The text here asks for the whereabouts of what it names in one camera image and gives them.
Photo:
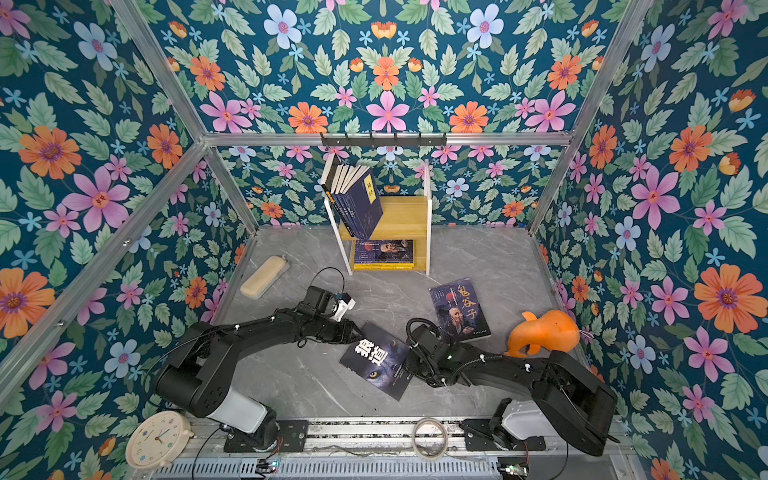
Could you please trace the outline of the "dark portrait book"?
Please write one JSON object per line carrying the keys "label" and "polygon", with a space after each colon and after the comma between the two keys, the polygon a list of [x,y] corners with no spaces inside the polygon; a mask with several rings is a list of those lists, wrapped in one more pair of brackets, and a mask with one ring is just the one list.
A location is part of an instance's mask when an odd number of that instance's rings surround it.
{"label": "dark portrait book", "polygon": [[433,287],[429,293],[438,317],[438,326],[452,341],[472,341],[491,335],[470,278]]}
{"label": "dark portrait book", "polygon": [[358,240],[355,243],[356,264],[413,264],[412,240]]}

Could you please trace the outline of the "black wolf cover book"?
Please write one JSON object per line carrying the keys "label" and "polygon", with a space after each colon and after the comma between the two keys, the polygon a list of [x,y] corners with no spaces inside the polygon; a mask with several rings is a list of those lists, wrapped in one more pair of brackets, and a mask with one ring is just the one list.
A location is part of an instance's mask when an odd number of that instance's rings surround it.
{"label": "black wolf cover book", "polygon": [[340,364],[399,401],[412,378],[405,368],[409,346],[371,322],[363,326],[361,335],[341,357]]}

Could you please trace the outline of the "blue book yellow label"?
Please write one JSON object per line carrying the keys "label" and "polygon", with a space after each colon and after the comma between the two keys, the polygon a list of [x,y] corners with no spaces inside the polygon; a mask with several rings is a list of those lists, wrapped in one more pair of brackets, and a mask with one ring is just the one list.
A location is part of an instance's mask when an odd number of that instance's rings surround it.
{"label": "blue book yellow label", "polygon": [[331,155],[326,160],[323,174],[321,177],[321,185],[325,191],[327,198],[329,199],[331,206],[335,209],[343,222],[347,233],[353,237],[354,232],[351,228],[351,223],[347,215],[346,206],[341,197],[341,184],[343,177],[343,168],[341,162],[335,155]]}
{"label": "blue book yellow label", "polygon": [[346,225],[349,235],[353,238],[357,238],[358,228],[352,212],[352,203],[345,187],[348,171],[349,167],[347,165],[340,165],[336,169],[332,184],[332,195],[337,202],[339,209],[342,211],[343,222]]}

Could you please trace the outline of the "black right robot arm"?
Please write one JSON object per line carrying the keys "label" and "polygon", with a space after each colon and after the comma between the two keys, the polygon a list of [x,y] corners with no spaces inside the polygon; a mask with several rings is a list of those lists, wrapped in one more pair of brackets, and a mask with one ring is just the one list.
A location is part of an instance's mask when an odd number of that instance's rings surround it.
{"label": "black right robot arm", "polygon": [[406,370],[433,388],[455,384],[526,392],[555,432],[577,450],[599,457],[613,441],[617,395],[571,355],[513,358],[471,344],[451,343],[423,318],[406,324]]}

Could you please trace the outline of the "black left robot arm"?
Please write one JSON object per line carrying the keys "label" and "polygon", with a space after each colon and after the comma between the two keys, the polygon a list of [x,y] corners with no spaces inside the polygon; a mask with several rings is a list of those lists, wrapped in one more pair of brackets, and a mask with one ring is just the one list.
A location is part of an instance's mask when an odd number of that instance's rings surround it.
{"label": "black left robot arm", "polygon": [[279,435],[277,414],[232,386],[238,363],[284,344],[349,345],[362,338],[361,329],[344,317],[354,305],[346,292],[310,286],[296,306],[260,319],[220,326],[198,322],[167,354],[153,391],[197,418],[227,426],[241,444],[256,451],[272,449]]}

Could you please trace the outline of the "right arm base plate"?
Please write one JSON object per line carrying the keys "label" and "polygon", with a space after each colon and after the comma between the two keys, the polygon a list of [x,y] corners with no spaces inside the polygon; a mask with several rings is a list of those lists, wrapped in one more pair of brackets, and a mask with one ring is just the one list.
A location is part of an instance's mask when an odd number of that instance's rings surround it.
{"label": "right arm base plate", "polygon": [[546,443],[543,437],[534,436],[526,440],[518,439],[507,432],[493,419],[464,419],[459,423],[464,432],[465,447],[468,451],[544,451]]}

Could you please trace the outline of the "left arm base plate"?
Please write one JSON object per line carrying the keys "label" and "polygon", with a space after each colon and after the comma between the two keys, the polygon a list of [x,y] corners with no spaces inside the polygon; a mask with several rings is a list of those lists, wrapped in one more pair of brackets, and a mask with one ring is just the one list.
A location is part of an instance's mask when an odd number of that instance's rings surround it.
{"label": "left arm base plate", "polygon": [[267,420],[254,433],[233,430],[223,447],[226,453],[302,452],[308,438],[307,420]]}

